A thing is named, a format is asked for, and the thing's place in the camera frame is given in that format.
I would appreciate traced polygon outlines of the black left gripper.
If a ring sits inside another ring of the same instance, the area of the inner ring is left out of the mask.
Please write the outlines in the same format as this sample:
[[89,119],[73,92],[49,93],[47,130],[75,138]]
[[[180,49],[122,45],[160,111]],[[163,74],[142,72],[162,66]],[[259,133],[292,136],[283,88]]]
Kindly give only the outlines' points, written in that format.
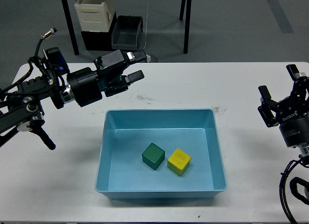
[[102,92],[106,97],[125,92],[128,90],[128,86],[141,79],[144,79],[144,74],[142,70],[138,70],[128,75],[117,75],[107,83],[107,86],[99,88],[98,74],[89,67],[67,75],[67,83],[80,107],[101,100]]

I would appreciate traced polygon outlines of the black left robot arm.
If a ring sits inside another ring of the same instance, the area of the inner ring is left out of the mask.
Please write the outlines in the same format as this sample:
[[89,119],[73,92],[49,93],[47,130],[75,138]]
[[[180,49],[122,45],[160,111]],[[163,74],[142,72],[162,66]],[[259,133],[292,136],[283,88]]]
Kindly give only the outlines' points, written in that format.
[[89,67],[70,72],[68,64],[57,47],[46,49],[38,55],[41,43],[56,33],[52,28],[38,41],[34,56],[28,59],[29,70],[11,86],[0,91],[0,144],[4,145],[19,132],[31,132],[54,150],[56,145],[42,126],[44,111],[41,100],[50,98],[57,109],[76,101],[80,107],[128,90],[144,78],[141,70],[124,75],[130,65],[147,61],[143,50],[113,51],[94,60],[95,70]]

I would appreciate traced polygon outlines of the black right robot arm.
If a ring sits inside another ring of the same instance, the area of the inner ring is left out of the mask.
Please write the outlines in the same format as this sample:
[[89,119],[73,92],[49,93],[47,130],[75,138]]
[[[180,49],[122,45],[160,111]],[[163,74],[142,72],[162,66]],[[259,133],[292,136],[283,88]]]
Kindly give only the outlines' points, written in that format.
[[261,105],[257,108],[267,127],[278,126],[288,148],[298,148],[298,160],[291,160],[281,173],[279,197],[282,209],[290,223],[297,223],[292,215],[287,198],[286,183],[290,173],[297,165],[309,167],[309,77],[300,73],[295,64],[286,66],[293,80],[289,96],[276,102],[272,99],[267,86],[261,85]]

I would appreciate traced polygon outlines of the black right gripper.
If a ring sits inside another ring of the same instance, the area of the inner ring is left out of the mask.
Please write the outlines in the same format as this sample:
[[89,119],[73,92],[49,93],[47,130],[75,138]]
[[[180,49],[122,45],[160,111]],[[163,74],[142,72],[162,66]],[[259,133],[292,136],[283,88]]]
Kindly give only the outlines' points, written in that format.
[[295,64],[286,66],[294,84],[290,98],[279,103],[272,100],[266,85],[258,90],[261,105],[258,111],[267,127],[279,126],[287,147],[307,147],[309,145],[309,78],[300,73]]

